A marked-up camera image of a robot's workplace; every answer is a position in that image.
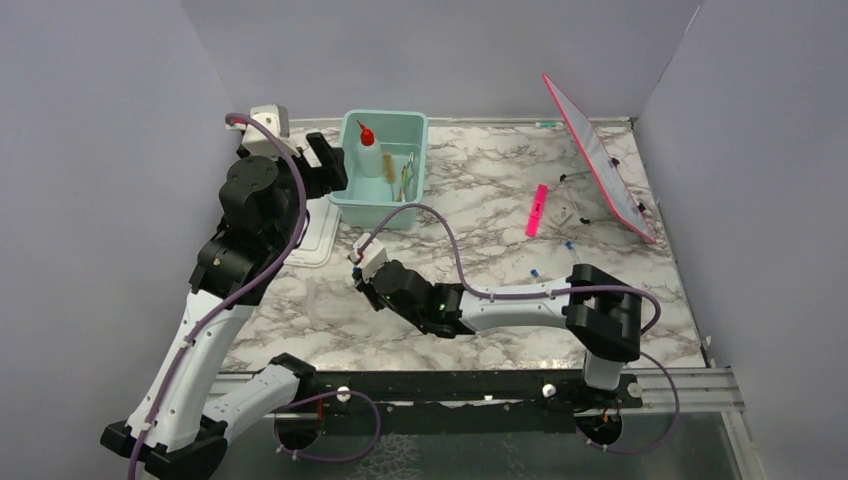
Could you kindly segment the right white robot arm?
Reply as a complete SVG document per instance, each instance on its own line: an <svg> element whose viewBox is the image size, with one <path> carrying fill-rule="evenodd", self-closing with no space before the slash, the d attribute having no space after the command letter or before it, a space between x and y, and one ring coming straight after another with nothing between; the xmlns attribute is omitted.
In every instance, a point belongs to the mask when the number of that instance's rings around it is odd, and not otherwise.
<svg viewBox="0 0 848 480"><path fill-rule="evenodd" d="M376 270L356 267L352 278L373 309L389 309L423 334L439 338L517 327L571 332L585 347L579 398L600 407L617 392L623 367L641 356L642 297L637 290L589 264L564 279L485 288L431 283L397 260Z"/></svg>

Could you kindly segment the tan test tube brush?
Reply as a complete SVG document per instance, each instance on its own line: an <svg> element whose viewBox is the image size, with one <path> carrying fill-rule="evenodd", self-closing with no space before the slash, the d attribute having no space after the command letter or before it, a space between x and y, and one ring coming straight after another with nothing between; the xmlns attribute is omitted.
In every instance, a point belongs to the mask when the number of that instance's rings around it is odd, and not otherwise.
<svg viewBox="0 0 848 480"><path fill-rule="evenodd" d="M396 171L393 156L390 153L384 153L382 155L382 159L385 180L388 184L393 185L396 181Z"/></svg>

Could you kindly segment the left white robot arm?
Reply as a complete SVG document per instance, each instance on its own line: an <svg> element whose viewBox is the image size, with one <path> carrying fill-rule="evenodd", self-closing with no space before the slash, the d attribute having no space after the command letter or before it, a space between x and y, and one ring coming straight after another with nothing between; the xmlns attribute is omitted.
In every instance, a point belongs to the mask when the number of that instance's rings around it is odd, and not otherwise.
<svg viewBox="0 0 848 480"><path fill-rule="evenodd" d="M298 411L313 401L313 382L279 365L222 402L208 398L237 333L304 236L308 201L347 185L342 149L319 132L306 140L317 165L277 141L267 153L242 146L230 166L221 221L198 253L165 360L135 411L100 438L132 467L158 479L207 479L235 437L272 408Z"/></svg>

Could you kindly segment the teal plastic bin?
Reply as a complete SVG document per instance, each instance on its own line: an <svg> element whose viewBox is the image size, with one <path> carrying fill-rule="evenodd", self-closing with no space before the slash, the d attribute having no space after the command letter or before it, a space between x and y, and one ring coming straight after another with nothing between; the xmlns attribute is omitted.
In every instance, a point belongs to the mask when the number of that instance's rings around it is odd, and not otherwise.
<svg viewBox="0 0 848 480"><path fill-rule="evenodd" d="M360 136L358 121L374 131L383 154L393 156L396 171L393 185L387 183L384 173L376 178L362 174L356 153ZM333 192L330 202L337 206L341 219L347 225L374 228L396 208L422 201L429 127L429 118L420 112L356 109L346 113L339 144L345 154L348 185L343 191ZM397 202L401 169L411 152L415 155L414 174L407 201Z"/></svg>

